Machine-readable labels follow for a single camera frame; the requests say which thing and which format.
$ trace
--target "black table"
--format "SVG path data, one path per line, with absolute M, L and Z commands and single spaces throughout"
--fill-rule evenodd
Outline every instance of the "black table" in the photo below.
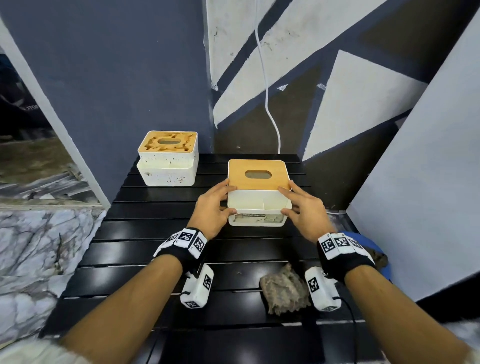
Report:
M 311 192 L 296 155 L 201 154 L 192 187 L 147 187 L 135 163 L 40 336 L 65 334 L 148 264 L 162 240 L 185 227 L 198 196 L 227 177 L 231 158 L 281 159 L 291 179 Z M 300 276 L 319 265 L 315 246 L 291 221 L 282 228 L 227 224 L 204 257 L 215 272 L 207 305 L 198 310 L 181 305 L 181 279 L 135 363 L 353 361 L 353 325 L 345 305 L 330 313 L 313 307 L 281 317 L 267 313 L 261 276 L 287 261 Z M 359 321 L 359 360 L 382 360 L 350 294 L 337 285 Z

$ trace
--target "stained wooden lid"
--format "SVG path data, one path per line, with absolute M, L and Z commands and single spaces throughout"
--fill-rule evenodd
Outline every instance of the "stained wooden lid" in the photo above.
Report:
M 148 132 L 139 152 L 191 153 L 195 146 L 196 132 Z
M 277 190 L 279 186 L 290 189 L 287 167 L 281 160 L 231 159 L 228 161 L 228 178 L 229 184 L 239 190 Z

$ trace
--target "forearm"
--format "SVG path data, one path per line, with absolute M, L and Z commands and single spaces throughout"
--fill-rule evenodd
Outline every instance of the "forearm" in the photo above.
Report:
M 469 346 L 375 269 L 359 266 L 347 273 L 345 284 L 392 364 L 464 362 Z
M 92 363 L 128 363 L 152 330 L 182 274 L 161 255 L 78 322 L 61 344 Z

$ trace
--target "label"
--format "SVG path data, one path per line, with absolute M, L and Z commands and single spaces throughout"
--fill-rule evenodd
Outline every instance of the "label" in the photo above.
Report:
M 248 222 L 248 223 L 271 223 L 280 224 L 283 221 L 283 215 L 262 215 L 262 214 L 237 214 L 234 222 Z

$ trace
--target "dirty tissue box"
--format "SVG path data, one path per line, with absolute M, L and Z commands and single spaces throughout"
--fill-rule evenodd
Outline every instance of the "dirty tissue box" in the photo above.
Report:
M 281 160 L 231 159 L 228 162 L 229 184 L 237 190 L 228 193 L 228 207 L 237 210 L 228 218 L 232 226 L 280 227 L 287 219 L 280 213 L 292 208 L 278 187 L 290 190 L 287 167 Z
M 198 166 L 196 132 L 149 131 L 138 148 L 147 186 L 192 186 Z

